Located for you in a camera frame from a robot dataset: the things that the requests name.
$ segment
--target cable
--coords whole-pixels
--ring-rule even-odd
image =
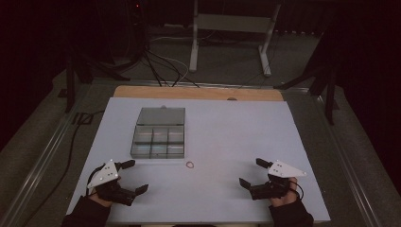
[[[175,71],[175,72],[177,72],[177,73],[180,74],[180,72],[177,71],[177,70],[178,70],[177,68],[173,68],[173,67],[171,67],[171,66],[169,66],[169,65],[165,65],[165,64],[163,64],[163,63],[161,63],[161,62],[158,62],[158,61],[156,61],[156,60],[153,60],[153,59],[150,59],[150,60],[153,61],[153,62],[155,62],[155,63],[158,63],[158,64],[162,65],[162,66],[165,67],[165,68],[171,69],[171,70],[173,70],[173,71]],[[194,84],[196,87],[200,88],[200,86],[199,86],[198,84],[196,84],[194,81],[192,81],[191,79],[189,79],[189,78],[187,78],[187,77],[181,77],[181,79],[180,79],[178,82],[176,81],[171,87],[177,85],[177,84],[178,84],[179,82],[181,82],[181,80],[183,80],[183,79],[188,80],[189,82],[191,82],[192,84]]]
[[[91,175],[90,175],[89,178],[88,178],[88,182],[87,182],[86,185],[88,185],[88,184],[91,182],[91,180],[92,180],[92,178],[94,177],[95,173],[97,173],[98,171],[100,171],[100,170],[102,169],[102,167],[104,167],[105,165],[106,165],[106,164],[103,164],[102,166],[97,167],[97,168],[91,173]],[[89,188],[86,187],[85,196],[88,196],[88,195],[89,195]]]
[[[186,75],[188,74],[188,72],[189,72],[188,66],[187,66],[186,64],[182,63],[181,61],[177,61],[177,60],[174,60],[174,59],[170,59],[170,58],[167,58],[167,57],[163,57],[163,56],[154,54],[154,53],[151,52],[151,51],[149,51],[149,53],[152,54],[153,56],[156,56],[157,58],[159,58],[159,59],[161,59],[161,60],[163,60],[163,61],[166,61],[166,62],[167,62],[168,64],[170,64],[170,65],[174,68],[174,70],[178,73],[178,77],[177,77],[177,79],[174,81],[172,87],[174,87],[178,82],[180,82],[181,80],[183,80],[183,79],[186,77]],[[169,62],[168,60],[170,60],[170,61],[175,61],[175,62],[177,62],[177,63],[183,65],[183,66],[185,67],[185,69],[186,69],[185,74],[182,74],[182,73],[177,69],[177,67],[175,67],[174,64],[172,64],[172,63]]]
[[[42,208],[42,206],[44,206],[44,204],[48,201],[48,199],[54,194],[54,192],[57,190],[57,188],[60,186],[62,180],[64,180],[65,175],[68,172],[68,169],[70,168],[71,165],[71,160],[72,160],[72,155],[73,155],[73,147],[74,147],[74,141],[75,138],[77,136],[77,132],[79,130],[79,127],[82,125],[82,122],[85,122],[87,119],[89,119],[89,117],[92,117],[96,114],[102,114],[104,113],[104,111],[99,111],[99,112],[95,112],[95,113],[85,113],[88,114],[85,118],[83,118],[80,122],[78,122],[77,127],[74,130],[74,134],[73,137],[71,139],[71,144],[70,144],[70,149],[69,149],[69,153],[68,153],[68,161],[67,161],[67,166],[65,167],[65,170],[63,171],[61,178],[59,179],[59,181],[56,183],[56,185],[53,187],[53,189],[50,191],[50,193],[46,196],[46,198],[44,198],[44,200],[42,201],[42,203],[34,210],[34,212],[28,217],[28,219],[24,222],[23,226],[26,226],[29,221],[36,215],[36,213],[38,213],[38,211]]]
[[[165,83],[165,85],[167,85],[168,87],[170,85],[168,85],[168,83],[166,82],[165,79],[163,79],[162,77],[160,77],[160,75],[156,72],[156,69],[153,67],[153,65],[150,62],[150,59],[148,57],[147,52],[144,53],[145,59],[148,61],[148,66],[150,67],[151,71],[153,72],[154,77],[157,79],[157,82],[159,83],[159,85],[161,87],[163,87],[162,82],[160,81],[160,79]]]
[[[302,189],[302,187],[299,185],[299,184],[297,184],[297,183],[295,183],[295,182],[293,182],[293,181],[289,181],[290,183],[294,183],[295,185],[297,185],[300,189],[301,189],[301,192],[302,192],[302,196],[300,197],[300,200],[302,200],[302,198],[304,197],[304,190]]]

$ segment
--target metal frame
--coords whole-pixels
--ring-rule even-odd
[[[194,0],[194,26],[192,38],[191,60],[189,62],[189,72],[197,71],[198,64],[198,29],[245,31],[265,33],[266,39],[262,45],[259,45],[259,56],[262,63],[263,74],[266,77],[271,76],[270,63],[267,56],[267,50],[274,30],[275,21],[281,5],[276,5],[272,16],[269,17],[246,17],[229,16],[198,13],[198,0]]]

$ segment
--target small object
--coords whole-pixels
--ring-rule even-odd
[[[186,166],[188,167],[188,168],[194,168],[195,166],[194,166],[194,163],[192,163],[192,162],[186,162]]]

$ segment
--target white paper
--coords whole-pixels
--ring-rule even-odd
[[[317,221],[330,220],[286,102],[112,97],[71,200],[71,213],[90,173],[114,159],[131,159],[135,123],[143,107],[185,108],[184,160],[137,160],[119,171],[123,188],[149,184],[132,206],[114,204],[110,223],[263,223],[268,200],[253,201],[239,185],[268,180],[255,163],[283,161],[307,173],[299,177],[303,203]],[[186,162],[192,162],[193,168]]]

